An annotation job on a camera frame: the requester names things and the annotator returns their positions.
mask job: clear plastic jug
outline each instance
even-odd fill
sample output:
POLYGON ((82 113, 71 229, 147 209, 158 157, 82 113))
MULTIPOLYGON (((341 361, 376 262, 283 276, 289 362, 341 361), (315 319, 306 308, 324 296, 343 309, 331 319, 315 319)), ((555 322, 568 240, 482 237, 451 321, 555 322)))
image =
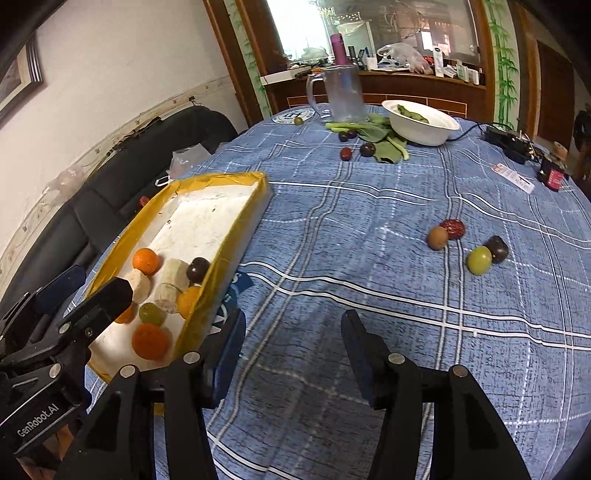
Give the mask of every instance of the clear plastic jug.
POLYGON ((314 99, 314 82, 324 80, 329 98, 330 121, 338 123, 357 123, 367 119, 368 114, 363 102, 361 80, 357 65, 335 65, 308 76, 306 93, 308 103, 323 119, 329 121, 328 115, 321 111, 314 99))

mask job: blue plaid tablecloth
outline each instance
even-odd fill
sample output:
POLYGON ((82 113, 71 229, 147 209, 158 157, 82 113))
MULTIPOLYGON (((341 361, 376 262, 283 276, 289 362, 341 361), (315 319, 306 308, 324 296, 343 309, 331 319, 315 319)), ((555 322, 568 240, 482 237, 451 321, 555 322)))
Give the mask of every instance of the blue plaid tablecloth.
MULTIPOLYGON (((373 111, 382 109, 371 107, 373 111)), ((460 121, 462 131, 472 125, 460 121)), ((274 197, 240 269, 248 335, 226 400, 206 423, 220 478, 364 479, 382 412, 363 401, 340 338, 344 310, 417 365, 461 363, 505 422, 534 479, 560 469, 591 420, 591 218, 572 182, 558 193, 474 129, 408 161, 378 164, 315 116, 261 122, 194 174, 261 170, 274 197), (525 192, 491 170, 530 178, 525 192), (433 252, 426 233, 460 218, 466 235, 433 252), (484 276, 468 253, 492 235, 511 249, 484 276)), ((90 370, 87 388, 104 389, 90 370)), ((428 478, 433 411, 417 478, 428 478)), ((167 478, 157 419, 158 476, 167 478)))

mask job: green grape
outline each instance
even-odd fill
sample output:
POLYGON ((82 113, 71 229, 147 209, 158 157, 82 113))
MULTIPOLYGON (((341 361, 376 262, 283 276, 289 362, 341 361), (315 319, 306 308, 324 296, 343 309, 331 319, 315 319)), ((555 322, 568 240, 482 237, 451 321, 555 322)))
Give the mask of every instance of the green grape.
POLYGON ((477 247, 468 255, 468 270, 474 275, 484 275, 492 264, 491 251, 487 247, 477 247))
POLYGON ((151 323, 159 327, 166 320, 166 313, 155 304, 148 302, 139 308, 139 319, 142 323, 151 323))

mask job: plastic bag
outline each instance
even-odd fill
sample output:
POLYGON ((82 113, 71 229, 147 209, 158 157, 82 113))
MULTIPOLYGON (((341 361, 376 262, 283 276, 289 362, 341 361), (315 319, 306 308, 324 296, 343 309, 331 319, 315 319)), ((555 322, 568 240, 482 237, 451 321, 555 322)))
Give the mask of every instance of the plastic bag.
POLYGON ((85 182, 81 167, 70 167, 49 182, 43 190, 42 205, 57 207, 70 200, 85 182))
POLYGON ((397 63, 399 66, 408 65, 411 72, 432 75, 433 71, 423 56, 411 45, 407 43, 394 43, 385 45, 378 50, 378 55, 384 57, 391 64, 397 63))
POLYGON ((317 60, 317 59, 327 59, 329 54, 327 53, 326 49, 323 47, 305 47, 304 53, 300 57, 301 61, 305 60, 317 60))
POLYGON ((170 171, 168 172, 170 180, 179 179, 203 163, 210 156, 209 152, 205 150, 201 143, 173 152, 173 160, 170 162, 170 171))

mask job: leather couch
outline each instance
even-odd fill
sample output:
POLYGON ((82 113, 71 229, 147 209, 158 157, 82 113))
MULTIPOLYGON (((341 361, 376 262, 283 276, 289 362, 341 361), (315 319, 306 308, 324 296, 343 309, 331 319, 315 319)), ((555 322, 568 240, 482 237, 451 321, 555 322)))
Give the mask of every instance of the leather couch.
MULTIPOLYGON (((0 301, 0 318, 26 292, 45 286, 72 265, 92 269, 166 176, 172 152, 201 143, 214 153, 238 135, 223 114, 192 106, 153 122, 94 173, 51 219, 18 268, 0 301)), ((61 318, 70 299, 53 313, 61 318)))

